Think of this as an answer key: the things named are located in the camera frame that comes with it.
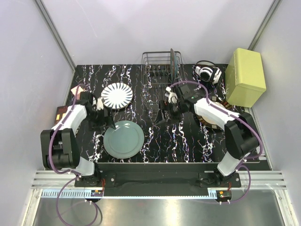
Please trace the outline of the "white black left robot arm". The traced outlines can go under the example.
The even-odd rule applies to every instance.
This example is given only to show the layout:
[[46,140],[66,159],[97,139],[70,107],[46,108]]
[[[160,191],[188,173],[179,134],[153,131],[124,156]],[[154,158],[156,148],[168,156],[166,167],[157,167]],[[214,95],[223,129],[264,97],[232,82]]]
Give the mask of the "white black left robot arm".
[[101,171],[96,163],[81,157],[76,131],[83,121],[91,131],[115,129],[112,111],[101,97],[83,91],[78,100],[67,108],[66,115],[51,129],[40,134],[44,168],[57,174],[73,173],[91,186],[100,184]]

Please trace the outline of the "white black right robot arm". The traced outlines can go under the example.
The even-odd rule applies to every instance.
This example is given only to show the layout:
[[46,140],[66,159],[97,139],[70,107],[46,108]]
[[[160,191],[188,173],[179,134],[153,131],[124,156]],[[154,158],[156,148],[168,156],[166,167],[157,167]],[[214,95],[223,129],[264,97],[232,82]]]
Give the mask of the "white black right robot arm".
[[197,94],[189,88],[191,81],[176,82],[166,87],[167,100],[159,102],[155,124],[176,124],[184,113],[204,116],[224,131],[226,154],[208,177],[207,184],[225,186],[257,148],[263,150],[253,117],[222,108],[208,97],[208,91]]

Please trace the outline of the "dark blue glazed plate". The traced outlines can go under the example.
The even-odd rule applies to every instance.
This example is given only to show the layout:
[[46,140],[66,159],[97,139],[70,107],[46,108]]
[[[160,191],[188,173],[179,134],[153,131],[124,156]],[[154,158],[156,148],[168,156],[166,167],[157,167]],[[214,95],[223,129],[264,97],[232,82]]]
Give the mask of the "dark blue glazed plate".
[[174,80],[177,77],[177,58],[175,51],[171,48],[170,49],[170,76],[171,76],[171,82],[173,83]]

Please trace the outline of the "light teal plate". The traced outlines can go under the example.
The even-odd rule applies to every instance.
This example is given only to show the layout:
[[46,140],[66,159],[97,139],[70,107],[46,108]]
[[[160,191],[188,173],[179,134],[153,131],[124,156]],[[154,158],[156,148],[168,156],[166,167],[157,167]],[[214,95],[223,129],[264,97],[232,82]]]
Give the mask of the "light teal plate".
[[106,152],[117,159],[131,158],[143,147],[144,132],[132,121],[118,121],[115,129],[108,128],[103,137]]

